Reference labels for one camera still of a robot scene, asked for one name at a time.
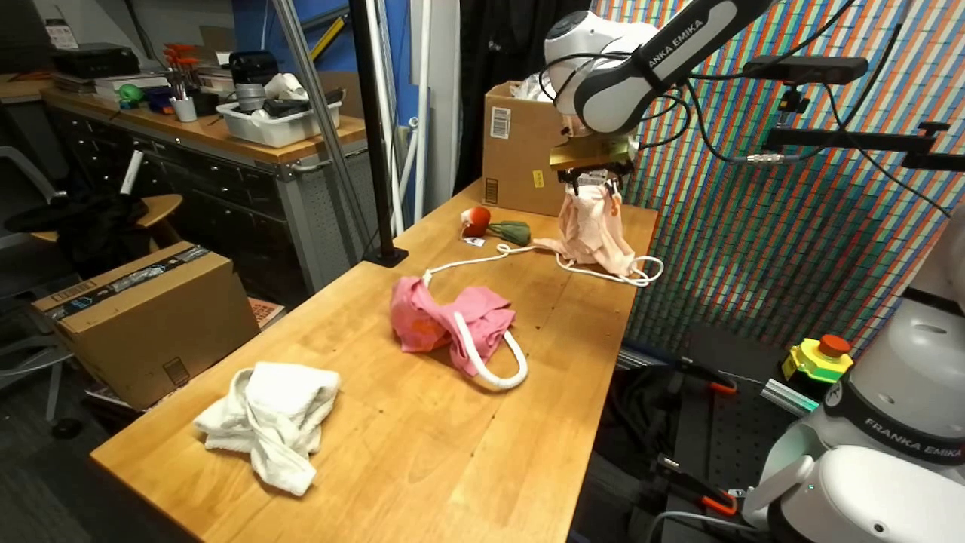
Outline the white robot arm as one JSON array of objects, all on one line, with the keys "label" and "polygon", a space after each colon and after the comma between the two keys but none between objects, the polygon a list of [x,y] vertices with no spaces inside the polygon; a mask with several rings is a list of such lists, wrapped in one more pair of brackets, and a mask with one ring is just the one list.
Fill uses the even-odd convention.
[{"label": "white robot arm", "polygon": [[628,133],[697,62],[726,44],[771,0],[686,0],[664,26],[569,13],[544,40],[552,103],[591,133]]}]

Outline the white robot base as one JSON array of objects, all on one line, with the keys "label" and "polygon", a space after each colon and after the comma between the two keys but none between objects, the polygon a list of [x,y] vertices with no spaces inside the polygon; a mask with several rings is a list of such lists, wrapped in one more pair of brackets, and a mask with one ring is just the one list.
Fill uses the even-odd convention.
[{"label": "white robot base", "polygon": [[[965,306],[965,228],[939,276]],[[906,299],[863,359],[770,449],[742,519],[777,543],[965,543],[965,320]]]}]

